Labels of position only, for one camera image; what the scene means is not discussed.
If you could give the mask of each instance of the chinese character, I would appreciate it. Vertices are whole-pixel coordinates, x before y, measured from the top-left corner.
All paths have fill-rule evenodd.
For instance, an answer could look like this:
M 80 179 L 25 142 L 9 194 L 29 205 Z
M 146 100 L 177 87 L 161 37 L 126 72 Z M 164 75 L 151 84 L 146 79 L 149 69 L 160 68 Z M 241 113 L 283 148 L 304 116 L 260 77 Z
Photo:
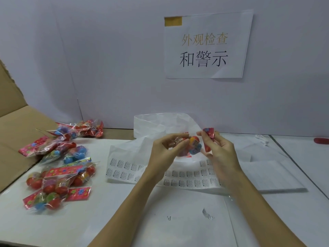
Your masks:
M 193 42 L 193 45 L 196 43 L 196 45 L 203 45 L 203 34 L 196 34 L 194 36 L 194 42 Z
M 210 35 L 206 35 L 206 39 L 205 39 L 205 42 L 206 42 L 206 45 L 214 45 L 214 40 L 215 40 L 215 36 L 213 35 L 213 33 L 211 33 Z
M 184 44 L 186 43 L 186 41 L 187 41 L 187 45 L 189 46 L 189 45 L 190 45 L 190 40 L 192 41 L 192 39 L 190 38 L 190 34 L 188 34 L 188 35 L 185 35 L 185 34 L 184 34 L 184 37 L 183 37 L 183 40 L 182 40 L 182 41 L 184 42 L 183 45 L 184 45 Z
M 217 44 L 225 44 L 225 40 L 227 38 L 227 36 L 225 36 L 226 34 L 224 34 L 224 32 L 221 33 L 221 34 L 218 34 L 219 37 L 217 38 L 218 39 L 218 43 Z
M 224 64 L 226 65 L 226 61 L 222 57 L 227 57 L 227 56 L 228 55 L 213 56 L 213 57 L 219 57 L 218 65 L 216 65 L 216 66 L 220 66 L 220 60 L 223 60 Z
M 198 61 L 199 66 L 198 67 L 207 67 L 208 66 L 208 60 L 211 56 L 209 56 L 211 53 L 206 51 L 199 51 L 199 53 L 196 55 L 196 60 Z
M 179 65 L 183 63 L 183 67 L 185 67 L 185 62 L 187 62 L 187 66 L 189 66 L 190 64 L 193 66 L 194 53 L 189 54 L 189 53 L 185 52 L 185 53 L 182 53 L 181 55 L 183 55 L 183 56 L 181 56 L 181 58 L 183 58 L 183 59 L 182 59 L 181 63 L 179 63 Z

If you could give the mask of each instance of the person's right hand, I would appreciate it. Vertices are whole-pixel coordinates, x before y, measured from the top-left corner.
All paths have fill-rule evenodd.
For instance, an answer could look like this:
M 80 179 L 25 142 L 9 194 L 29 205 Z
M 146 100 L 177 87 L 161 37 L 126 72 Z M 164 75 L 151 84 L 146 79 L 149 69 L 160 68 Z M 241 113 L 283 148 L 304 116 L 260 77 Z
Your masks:
M 233 143 L 220 136 L 219 132 L 214 133 L 215 141 L 204 131 L 197 132 L 197 135 L 202 136 L 203 142 L 212 150 L 212 153 L 205 152 L 204 149 L 201 152 L 212 161 L 218 179 L 229 185 L 229 181 L 242 172 Z

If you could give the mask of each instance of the cardboard box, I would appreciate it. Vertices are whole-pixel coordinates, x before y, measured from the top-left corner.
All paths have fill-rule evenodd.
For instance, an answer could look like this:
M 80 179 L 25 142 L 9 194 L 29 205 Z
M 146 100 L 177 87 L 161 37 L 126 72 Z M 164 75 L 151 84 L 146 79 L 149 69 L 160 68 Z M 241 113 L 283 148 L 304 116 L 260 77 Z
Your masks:
M 27 105 L 22 92 L 0 61 L 0 192 L 37 162 L 35 157 L 27 158 L 18 152 L 43 136 L 36 128 L 51 130 L 57 125 Z

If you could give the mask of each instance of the person's left hand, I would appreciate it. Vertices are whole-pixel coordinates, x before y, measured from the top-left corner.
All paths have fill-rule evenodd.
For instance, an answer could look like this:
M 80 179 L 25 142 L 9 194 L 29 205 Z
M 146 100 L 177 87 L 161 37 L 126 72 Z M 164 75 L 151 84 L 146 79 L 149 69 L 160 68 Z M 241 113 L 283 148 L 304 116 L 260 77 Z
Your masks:
M 177 137 L 187 138 L 174 146 L 173 142 Z M 154 185 L 158 183 L 164 176 L 164 173 L 171 166 L 175 157 L 184 150 L 189 144 L 188 133 L 168 134 L 153 142 L 151 157 L 143 176 L 154 181 Z

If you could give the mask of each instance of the yellow tape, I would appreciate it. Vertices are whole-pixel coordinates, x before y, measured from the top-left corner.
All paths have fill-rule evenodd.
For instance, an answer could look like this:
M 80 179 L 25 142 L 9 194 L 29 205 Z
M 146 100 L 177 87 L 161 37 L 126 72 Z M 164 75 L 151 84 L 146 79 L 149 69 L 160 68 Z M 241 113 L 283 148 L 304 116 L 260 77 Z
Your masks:
M 181 26 L 183 22 L 182 16 L 174 16 L 174 17 L 165 17 L 165 27 L 170 26 Z

